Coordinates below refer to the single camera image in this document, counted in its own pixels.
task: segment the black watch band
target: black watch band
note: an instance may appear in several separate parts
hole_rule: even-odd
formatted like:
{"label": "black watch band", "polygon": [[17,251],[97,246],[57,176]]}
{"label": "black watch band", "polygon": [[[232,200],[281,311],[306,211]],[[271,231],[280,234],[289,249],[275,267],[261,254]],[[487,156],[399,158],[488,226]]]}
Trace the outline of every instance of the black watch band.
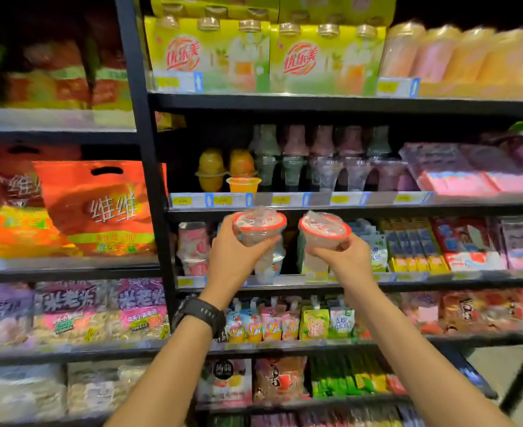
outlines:
{"label": "black watch band", "polygon": [[174,330],[186,315],[194,316],[210,325],[214,338],[219,337],[225,325],[224,312],[198,299],[196,295],[189,295],[178,307],[172,319]]}

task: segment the store shelving unit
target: store shelving unit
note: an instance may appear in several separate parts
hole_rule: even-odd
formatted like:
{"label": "store shelving unit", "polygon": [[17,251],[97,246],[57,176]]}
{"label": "store shelving unit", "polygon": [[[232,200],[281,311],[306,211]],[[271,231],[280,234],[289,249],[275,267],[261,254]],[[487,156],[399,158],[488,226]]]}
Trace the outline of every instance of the store shelving unit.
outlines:
{"label": "store shelving unit", "polygon": [[[162,277],[169,315],[175,311],[178,300],[186,294],[200,291],[204,278],[177,276],[174,267],[174,252],[170,236],[171,222],[211,222],[225,215],[243,209],[246,205],[273,205],[283,211],[288,218],[295,219],[308,209],[330,211],[341,217],[407,217],[407,216],[452,216],[452,215],[523,215],[523,197],[500,196],[477,201],[457,199],[445,201],[433,195],[418,199],[416,197],[398,199],[398,196],[370,194],[355,204],[355,198],[347,195],[346,203],[331,204],[331,194],[312,192],[306,205],[283,206],[276,203],[275,193],[258,194],[255,202],[247,203],[244,197],[219,207],[182,207],[176,204],[175,197],[165,193],[161,176],[161,150],[176,135],[175,132],[157,132],[153,111],[166,111],[191,116],[194,120],[218,122],[224,120],[310,120],[318,114],[328,119],[349,120],[354,116],[394,117],[402,116],[453,116],[473,119],[476,117],[504,117],[508,120],[523,120],[523,102],[478,101],[452,99],[400,99],[400,98],[350,98],[308,95],[168,95],[150,90],[149,66],[140,5],[133,0],[115,0],[120,23],[121,39],[127,60],[128,80],[133,100],[137,130],[121,131],[98,130],[96,128],[51,128],[28,129],[18,126],[0,125],[0,143],[40,143],[40,144],[138,144],[145,172],[146,186],[151,209],[158,258],[154,262],[142,264],[105,264],[72,261],[69,263],[43,263],[42,261],[0,261],[0,282],[11,281],[49,281],[49,280],[87,280],[126,277]],[[185,193],[188,197],[197,195],[204,200],[203,193]],[[523,287],[523,273],[455,273],[429,276],[422,273],[383,273],[378,276],[379,284],[385,292],[448,289],[494,289]],[[339,293],[341,287],[335,282],[307,284],[301,275],[279,276],[271,286],[259,285],[252,276],[240,294],[286,295]],[[523,345],[523,334],[502,333],[485,335],[432,336],[428,339],[436,346],[458,345],[469,347]],[[127,343],[116,345],[90,345],[76,348],[48,348],[42,351],[25,349],[0,353],[0,366],[11,364],[69,363],[85,360],[146,358],[154,356],[164,342]],[[241,345],[213,343],[208,358],[260,358],[283,355],[310,355],[325,351],[357,350],[360,347],[375,346],[372,341],[342,340],[337,342],[291,342],[291,344]],[[485,391],[489,398],[497,398],[490,387]],[[501,403],[501,409],[511,414],[523,398],[523,365],[513,384]],[[250,405],[247,407],[198,407],[199,411],[210,413],[270,413],[287,410],[336,405],[371,405],[385,402],[408,401],[407,397],[374,395],[350,399],[307,400],[284,405]],[[102,425],[109,414],[86,418],[63,418],[57,421],[22,421],[3,423],[0,427],[35,426],[68,427],[81,425],[95,427]]]}

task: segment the person's left hand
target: person's left hand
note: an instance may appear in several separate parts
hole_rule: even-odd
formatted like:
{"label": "person's left hand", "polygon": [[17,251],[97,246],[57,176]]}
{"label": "person's left hand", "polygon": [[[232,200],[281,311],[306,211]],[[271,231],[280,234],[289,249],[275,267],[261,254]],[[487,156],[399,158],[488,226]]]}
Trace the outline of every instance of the person's left hand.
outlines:
{"label": "person's left hand", "polygon": [[252,273],[257,261],[267,251],[273,251],[281,236],[267,238],[253,247],[246,247],[234,233],[235,214],[226,216],[208,258],[206,288],[200,299],[215,308],[225,310],[239,288]]}

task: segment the hand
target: hand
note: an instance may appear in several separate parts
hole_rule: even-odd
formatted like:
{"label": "hand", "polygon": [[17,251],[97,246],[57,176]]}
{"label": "hand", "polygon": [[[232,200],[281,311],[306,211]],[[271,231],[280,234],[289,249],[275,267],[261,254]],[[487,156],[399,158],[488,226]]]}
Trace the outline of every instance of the hand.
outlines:
{"label": "hand", "polygon": [[324,260],[345,289],[358,291],[363,285],[375,284],[372,277],[370,246],[362,238],[350,234],[337,251],[322,247],[307,247],[306,252]]}
{"label": "hand", "polygon": [[220,310],[228,307],[236,292],[252,273],[257,261],[267,251],[273,251],[281,239],[276,235],[255,246],[246,247],[236,238],[234,217],[235,214],[225,217],[217,237],[212,241],[206,288],[200,296]]}

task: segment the cup lid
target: cup lid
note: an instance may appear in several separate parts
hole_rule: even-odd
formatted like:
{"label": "cup lid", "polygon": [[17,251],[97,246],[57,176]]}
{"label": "cup lid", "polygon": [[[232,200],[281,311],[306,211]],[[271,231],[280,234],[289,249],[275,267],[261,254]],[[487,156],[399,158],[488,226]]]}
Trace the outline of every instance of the cup lid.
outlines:
{"label": "cup lid", "polygon": [[237,213],[233,218],[233,223],[242,232],[272,230],[284,228],[287,225],[287,217],[271,208],[257,207]]}
{"label": "cup lid", "polygon": [[343,240],[352,233],[340,217],[330,213],[309,211],[301,217],[299,226],[311,235],[333,240]]}

